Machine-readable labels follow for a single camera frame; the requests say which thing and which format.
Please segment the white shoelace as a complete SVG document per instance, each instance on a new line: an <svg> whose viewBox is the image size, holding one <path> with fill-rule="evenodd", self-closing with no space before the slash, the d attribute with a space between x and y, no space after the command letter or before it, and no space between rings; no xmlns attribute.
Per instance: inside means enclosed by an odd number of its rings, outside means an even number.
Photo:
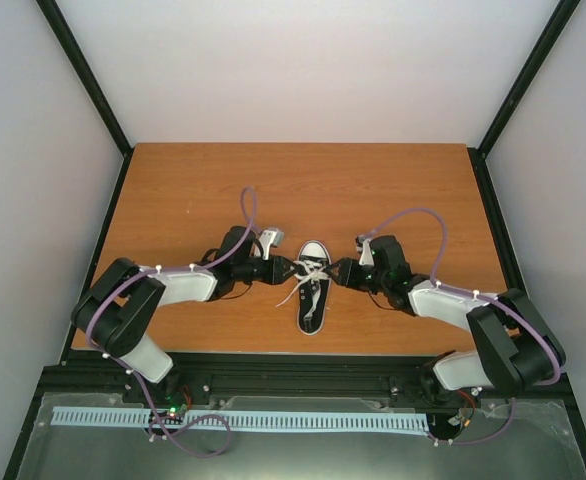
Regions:
<svg viewBox="0 0 586 480"><path fill-rule="evenodd" d="M302 272L295 275L298 283L289 292L285 299L277 304L277 307L287 303L294 293L301 292L301 288L303 286L309 286L311 288L311 292L306 294L306 297L310 298L310 306L303 311L302 319L304 321L310 321L313 318L318 304L320 303L320 297L322 296L321 283L323 281L331 280L326 272L326 267L329 265L329 261L316 257L308 257L302 260L296 260L295 262L297 263L298 267L302 268Z"/></svg>

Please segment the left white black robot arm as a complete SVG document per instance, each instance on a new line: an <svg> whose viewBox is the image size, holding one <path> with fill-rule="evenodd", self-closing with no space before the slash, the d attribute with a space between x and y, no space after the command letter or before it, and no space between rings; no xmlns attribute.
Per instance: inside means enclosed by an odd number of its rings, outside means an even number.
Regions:
<svg viewBox="0 0 586 480"><path fill-rule="evenodd" d="M299 272L294 261L271 250L284 234L277 228L260 234L232 227L217 248L185 267L143 267L118 258L80 298L71 323L85 340L109 358L140 374L159 402L174 400L181 390L174 363L147 333L162 306L212 302L228 296L236 283L280 285Z"/></svg>

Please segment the black white canvas sneaker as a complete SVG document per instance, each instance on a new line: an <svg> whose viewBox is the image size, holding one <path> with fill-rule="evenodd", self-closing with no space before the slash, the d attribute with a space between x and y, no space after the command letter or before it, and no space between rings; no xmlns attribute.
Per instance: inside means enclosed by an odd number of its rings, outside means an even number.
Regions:
<svg viewBox="0 0 586 480"><path fill-rule="evenodd" d="M327 268L331 264L329 252L317 240L307 241L297 258L298 274L298 327L308 336L317 334L323 327L331 277Z"/></svg>

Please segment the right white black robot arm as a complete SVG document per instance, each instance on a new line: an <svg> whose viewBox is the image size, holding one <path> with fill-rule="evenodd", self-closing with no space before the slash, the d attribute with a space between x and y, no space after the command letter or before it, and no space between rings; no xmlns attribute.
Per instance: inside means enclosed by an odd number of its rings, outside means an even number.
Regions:
<svg viewBox="0 0 586 480"><path fill-rule="evenodd" d="M328 268L338 285L381 294L393 310L432 318L472 336L472 350L442 354L426 366L421 375L426 395L477 388L516 397L560 379L564 349L523 291L483 293L417 274L390 235L359 237L356 245L359 258L343 258Z"/></svg>

